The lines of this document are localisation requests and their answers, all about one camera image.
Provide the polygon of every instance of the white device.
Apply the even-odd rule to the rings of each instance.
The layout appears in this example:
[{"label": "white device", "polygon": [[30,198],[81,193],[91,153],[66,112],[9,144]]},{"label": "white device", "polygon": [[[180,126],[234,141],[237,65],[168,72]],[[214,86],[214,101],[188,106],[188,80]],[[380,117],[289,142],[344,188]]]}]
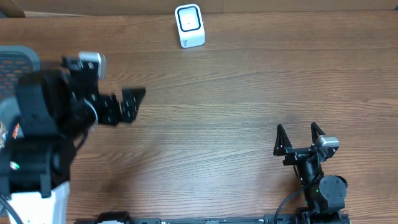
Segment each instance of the white device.
[{"label": "white device", "polygon": [[196,47],[205,43],[205,28],[198,5],[186,4],[177,7],[175,20],[182,48]]},{"label": "white device", "polygon": [[[11,194],[8,203],[17,212],[24,224],[65,224],[69,198],[69,181],[51,191],[51,196],[42,198],[40,192]],[[15,219],[9,214],[11,224]]]}]

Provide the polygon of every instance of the wall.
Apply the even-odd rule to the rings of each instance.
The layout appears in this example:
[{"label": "wall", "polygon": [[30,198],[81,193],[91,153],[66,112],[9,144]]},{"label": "wall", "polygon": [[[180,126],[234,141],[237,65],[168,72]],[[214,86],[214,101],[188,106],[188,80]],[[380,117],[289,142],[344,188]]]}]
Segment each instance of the wall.
[{"label": "wall", "polygon": [[172,14],[191,2],[202,13],[391,10],[398,0],[0,0],[22,11],[81,15]]}]

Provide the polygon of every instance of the wood grain surface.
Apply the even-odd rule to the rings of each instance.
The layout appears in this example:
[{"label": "wood grain surface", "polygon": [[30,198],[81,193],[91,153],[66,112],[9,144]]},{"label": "wood grain surface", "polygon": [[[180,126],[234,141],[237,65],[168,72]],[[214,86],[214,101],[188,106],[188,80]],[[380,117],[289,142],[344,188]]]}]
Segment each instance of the wood grain surface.
[{"label": "wood grain surface", "polygon": [[[348,181],[353,223],[398,222],[398,13],[204,15],[206,44],[182,50],[171,16],[0,21],[0,44],[43,61],[104,53],[102,93],[144,86],[138,120],[98,126],[72,165],[68,221],[274,213],[299,182],[272,156],[282,123],[295,147],[310,123],[340,148],[322,164]],[[282,213],[304,205],[292,200]]]}]

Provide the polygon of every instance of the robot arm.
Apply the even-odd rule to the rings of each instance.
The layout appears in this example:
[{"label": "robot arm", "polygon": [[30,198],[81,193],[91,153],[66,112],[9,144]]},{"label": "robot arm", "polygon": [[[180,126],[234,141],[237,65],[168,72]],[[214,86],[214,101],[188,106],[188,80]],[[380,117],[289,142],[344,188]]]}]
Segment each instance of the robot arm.
[{"label": "robot arm", "polygon": [[63,58],[68,73],[40,70],[19,79],[21,114],[11,129],[19,124],[23,138],[8,138],[0,152],[0,194],[23,223],[65,223],[70,165],[89,129],[135,120],[145,89],[122,90],[120,103],[115,95],[100,95],[104,63],[103,55],[83,52]]},{"label": "robot arm", "polygon": [[[340,176],[325,176],[321,167],[321,162],[333,157],[336,153],[340,146],[339,140],[334,136],[326,135],[315,122],[311,124],[311,133],[310,147],[294,149],[283,126],[280,124],[277,127],[274,156],[285,156],[284,166],[294,166],[302,184],[297,194],[304,191],[307,205],[296,210],[295,222],[297,224],[349,223],[348,216],[340,213],[340,210],[345,208],[347,181]],[[277,209],[275,217],[278,217],[278,212],[284,202]]]}]

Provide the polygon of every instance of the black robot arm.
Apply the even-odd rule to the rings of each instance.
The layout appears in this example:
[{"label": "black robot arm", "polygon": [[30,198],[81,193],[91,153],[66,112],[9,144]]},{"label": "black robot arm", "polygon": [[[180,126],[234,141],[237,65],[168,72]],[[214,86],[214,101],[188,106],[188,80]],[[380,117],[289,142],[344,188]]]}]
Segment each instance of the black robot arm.
[{"label": "black robot arm", "polygon": [[[70,165],[94,124],[115,126],[137,116],[145,88],[123,89],[101,95],[98,80],[104,77],[104,57],[87,52],[80,58],[64,57],[63,69],[40,70],[18,80],[16,99],[21,111],[23,138],[8,138],[0,152],[0,194],[40,192],[42,198],[70,179]],[[80,136],[83,141],[75,146]],[[10,163],[18,169],[10,169]]]},{"label": "black robot arm", "polygon": [[283,126],[280,124],[277,127],[274,155],[285,156],[284,166],[297,169],[296,175],[301,181],[307,204],[307,207],[297,209],[296,223],[349,223],[348,217],[340,213],[345,208],[347,181],[340,176],[325,176],[321,167],[321,162],[331,158],[338,150],[339,141],[334,136],[326,135],[316,123],[311,124],[311,133],[310,147],[294,149]]}]

